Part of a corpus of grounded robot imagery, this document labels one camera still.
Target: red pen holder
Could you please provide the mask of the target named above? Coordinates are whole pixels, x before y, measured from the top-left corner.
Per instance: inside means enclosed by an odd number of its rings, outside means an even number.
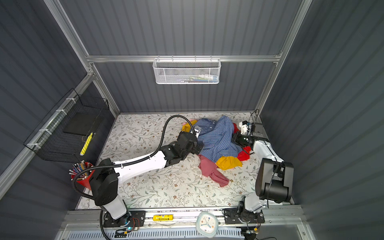
[[[90,162],[85,162],[85,167],[86,168],[90,168],[90,167],[93,167],[93,165],[90,163]],[[89,179],[90,177],[92,176],[92,174],[94,173],[94,170],[91,172],[91,174],[84,180],[77,180],[77,183],[83,185],[84,187],[88,188],[89,190],[91,190],[91,186],[89,184]]]

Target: black wire basket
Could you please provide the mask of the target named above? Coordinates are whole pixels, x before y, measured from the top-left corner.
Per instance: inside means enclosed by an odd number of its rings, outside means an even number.
[[[102,150],[96,144],[101,140],[97,138],[102,137],[98,130],[108,124],[108,101],[76,94],[63,109],[56,111],[56,117],[46,128],[36,128],[38,137],[31,134],[24,145],[46,161],[95,163]]]

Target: yellow marker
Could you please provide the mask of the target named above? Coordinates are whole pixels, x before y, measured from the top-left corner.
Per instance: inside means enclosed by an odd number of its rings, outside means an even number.
[[[87,151],[88,145],[89,145],[89,143],[92,140],[92,137],[93,137],[93,133],[91,132],[91,134],[87,138],[87,141],[85,141],[85,143],[84,143],[84,147],[83,147],[83,149],[80,152],[80,156],[84,156],[85,151]]]
[[[154,215],[154,221],[171,221],[173,220],[173,215]]]

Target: floral tablecloth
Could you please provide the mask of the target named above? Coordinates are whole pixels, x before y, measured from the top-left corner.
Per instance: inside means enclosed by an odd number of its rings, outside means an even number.
[[[209,118],[218,120],[222,115],[233,122],[248,120],[250,113],[195,113],[182,114],[188,119]],[[99,161],[110,158],[122,161],[153,152],[159,144],[165,121],[172,114],[130,114],[119,115],[107,139]],[[177,139],[182,123],[181,118],[172,119],[166,129],[163,144]],[[255,189],[255,179],[261,159],[252,154],[251,158],[223,173],[230,182],[220,188],[218,183],[204,177],[198,168],[196,155],[164,169],[146,172],[120,184],[118,194],[129,208],[157,207],[211,207],[234,206],[243,195]],[[82,197],[77,209],[97,209],[93,200]]]

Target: mint green clock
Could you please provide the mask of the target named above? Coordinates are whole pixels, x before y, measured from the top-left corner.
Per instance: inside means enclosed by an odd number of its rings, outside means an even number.
[[[201,212],[197,217],[196,229],[201,235],[213,238],[218,229],[217,217],[210,212]]]

